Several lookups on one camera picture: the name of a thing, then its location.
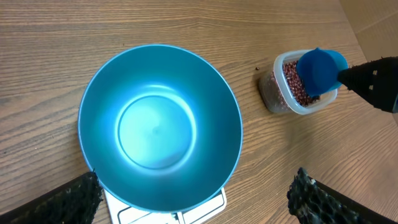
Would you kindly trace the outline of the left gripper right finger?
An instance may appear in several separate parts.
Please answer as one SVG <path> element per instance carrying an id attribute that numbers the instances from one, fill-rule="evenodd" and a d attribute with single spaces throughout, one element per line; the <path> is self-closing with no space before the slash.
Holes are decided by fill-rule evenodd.
<path id="1" fill-rule="evenodd" d="M 311 178 L 299 168 L 287 192 L 289 213 L 301 224 L 397 224 Z"/>

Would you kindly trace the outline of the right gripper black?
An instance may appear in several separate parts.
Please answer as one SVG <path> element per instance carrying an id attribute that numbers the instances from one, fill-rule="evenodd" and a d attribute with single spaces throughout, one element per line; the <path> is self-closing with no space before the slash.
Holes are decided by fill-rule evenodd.
<path id="1" fill-rule="evenodd" d="M 397 57 L 380 58 L 342 70 L 338 81 L 373 107 L 397 113 Z"/>

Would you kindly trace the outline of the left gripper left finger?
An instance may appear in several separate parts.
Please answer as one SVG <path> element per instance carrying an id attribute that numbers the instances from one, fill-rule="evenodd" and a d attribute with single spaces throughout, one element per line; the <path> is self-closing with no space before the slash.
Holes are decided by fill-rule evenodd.
<path id="1" fill-rule="evenodd" d="M 87 172 L 1 215 L 3 224 L 92 224 L 103 201 L 95 172 Z"/>

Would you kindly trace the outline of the blue measuring scoop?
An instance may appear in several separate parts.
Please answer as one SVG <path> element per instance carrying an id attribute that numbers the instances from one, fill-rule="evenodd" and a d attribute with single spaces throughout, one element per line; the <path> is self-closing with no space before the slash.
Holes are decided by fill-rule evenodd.
<path id="1" fill-rule="evenodd" d="M 341 86 L 338 74 L 348 68 L 344 56 L 334 50 L 316 48 L 302 55 L 296 66 L 309 96 L 320 96 Z"/>

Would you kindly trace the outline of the teal blue bowl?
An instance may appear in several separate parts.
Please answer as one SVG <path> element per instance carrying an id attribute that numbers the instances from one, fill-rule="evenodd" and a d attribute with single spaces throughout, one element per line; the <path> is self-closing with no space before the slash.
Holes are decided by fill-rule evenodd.
<path id="1" fill-rule="evenodd" d="M 85 162 L 118 200 L 182 212 L 213 198 L 243 148 L 237 99 L 217 69 L 173 45 L 141 45 L 108 60 L 81 99 Z"/>

